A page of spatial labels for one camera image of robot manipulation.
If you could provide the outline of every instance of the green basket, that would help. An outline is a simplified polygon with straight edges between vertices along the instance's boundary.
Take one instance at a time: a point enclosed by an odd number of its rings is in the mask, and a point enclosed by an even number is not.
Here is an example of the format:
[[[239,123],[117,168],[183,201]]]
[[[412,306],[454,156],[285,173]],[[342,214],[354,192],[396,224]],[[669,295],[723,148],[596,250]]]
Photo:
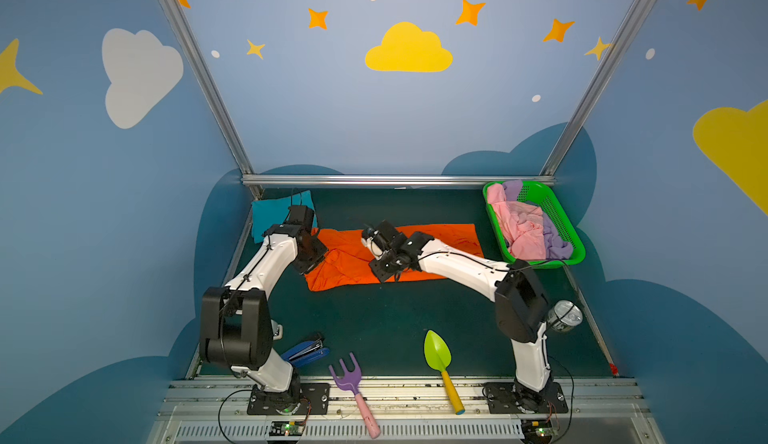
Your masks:
[[[488,187],[497,183],[502,184],[502,181],[489,182],[485,185],[482,189],[482,195],[485,198],[485,210],[488,212],[488,217],[491,219],[491,226],[493,226],[493,232],[496,235],[498,247],[502,250],[504,260],[512,263],[517,259],[509,254],[507,245],[504,242],[502,228],[498,225],[496,211],[493,210],[493,206],[488,204]],[[554,196],[554,193],[548,186],[538,181],[523,181],[523,189],[518,195],[518,201],[531,201],[540,206],[542,210],[547,213],[549,218],[552,219],[552,223],[554,224],[554,227],[558,229],[558,233],[563,241],[568,241],[574,246],[574,253],[571,255],[571,259],[565,260],[566,265],[577,265],[584,260],[586,255],[584,245],[581,243],[581,239],[578,238],[576,230],[570,220],[565,215],[565,211],[563,211],[563,207],[560,206],[560,202],[558,202],[558,199]],[[552,269],[554,267],[562,267],[563,265],[561,261],[530,261],[530,264],[532,265],[538,263],[543,263],[536,266],[538,269]]]

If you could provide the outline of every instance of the orange towel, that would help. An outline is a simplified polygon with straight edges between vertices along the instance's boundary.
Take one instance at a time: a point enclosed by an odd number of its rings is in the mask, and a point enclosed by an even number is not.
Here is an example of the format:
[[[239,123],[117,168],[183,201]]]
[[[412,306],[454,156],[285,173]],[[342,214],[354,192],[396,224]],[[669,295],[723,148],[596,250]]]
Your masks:
[[[406,233],[406,236],[410,236],[414,231],[421,231],[449,246],[483,257],[482,248],[475,233],[475,225],[418,225],[403,226],[398,230]],[[317,236],[328,247],[328,252],[320,266],[306,275],[306,283],[310,291],[325,291],[344,285],[379,283],[368,266],[373,255],[362,245],[362,230],[321,229]],[[400,276],[400,281],[426,281],[427,279],[444,279],[444,277],[411,270],[403,272]]]

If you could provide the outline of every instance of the dark green table surface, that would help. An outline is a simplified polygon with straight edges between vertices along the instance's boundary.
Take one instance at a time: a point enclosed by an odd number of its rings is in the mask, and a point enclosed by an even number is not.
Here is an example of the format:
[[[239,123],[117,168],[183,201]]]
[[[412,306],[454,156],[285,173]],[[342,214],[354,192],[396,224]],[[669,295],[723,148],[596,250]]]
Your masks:
[[[291,190],[268,190],[278,198]],[[312,190],[321,228],[361,229],[387,219],[395,226],[473,223],[485,257],[502,256],[478,190],[315,189]],[[259,245],[248,240],[238,272]],[[552,303],[578,302],[562,269],[536,271]],[[304,276],[288,266],[270,296],[270,314],[284,327],[275,341],[278,353],[313,331],[326,337],[328,357],[304,366],[303,375],[328,375],[329,364],[354,352],[365,375],[438,375],[424,361],[424,336],[431,329],[451,350],[452,376],[513,376],[512,344],[494,323],[494,305],[478,292],[448,279],[341,286],[312,292]],[[547,348],[574,376],[610,376],[610,368],[588,324],[570,333],[548,332]],[[555,376],[567,376],[556,363]],[[203,374],[227,374],[206,365]]]

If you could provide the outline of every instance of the purple fork head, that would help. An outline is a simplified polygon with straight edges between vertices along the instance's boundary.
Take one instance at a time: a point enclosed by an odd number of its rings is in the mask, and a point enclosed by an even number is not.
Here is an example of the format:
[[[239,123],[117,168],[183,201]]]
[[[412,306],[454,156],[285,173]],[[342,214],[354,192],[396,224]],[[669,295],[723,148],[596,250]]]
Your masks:
[[[360,391],[357,389],[357,385],[360,384],[362,372],[360,371],[360,366],[357,363],[357,359],[355,359],[355,355],[350,353],[350,357],[352,358],[352,363],[355,365],[355,369],[351,371],[346,368],[344,360],[339,359],[339,364],[341,364],[341,368],[344,371],[344,377],[338,377],[336,372],[333,370],[333,366],[328,366],[328,370],[331,371],[331,376],[333,376],[333,380],[336,382],[336,386],[339,389],[342,391],[352,391],[355,394],[360,394]]]

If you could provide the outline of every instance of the tin can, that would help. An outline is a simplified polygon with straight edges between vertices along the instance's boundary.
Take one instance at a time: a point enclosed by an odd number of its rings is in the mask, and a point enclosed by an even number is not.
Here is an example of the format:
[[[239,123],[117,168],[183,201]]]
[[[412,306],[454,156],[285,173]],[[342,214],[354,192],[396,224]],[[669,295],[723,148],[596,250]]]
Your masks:
[[[579,309],[571,301],[558,301],[547,314],[547,324],[555,331],[567,333],[581,324],[584,317]]]

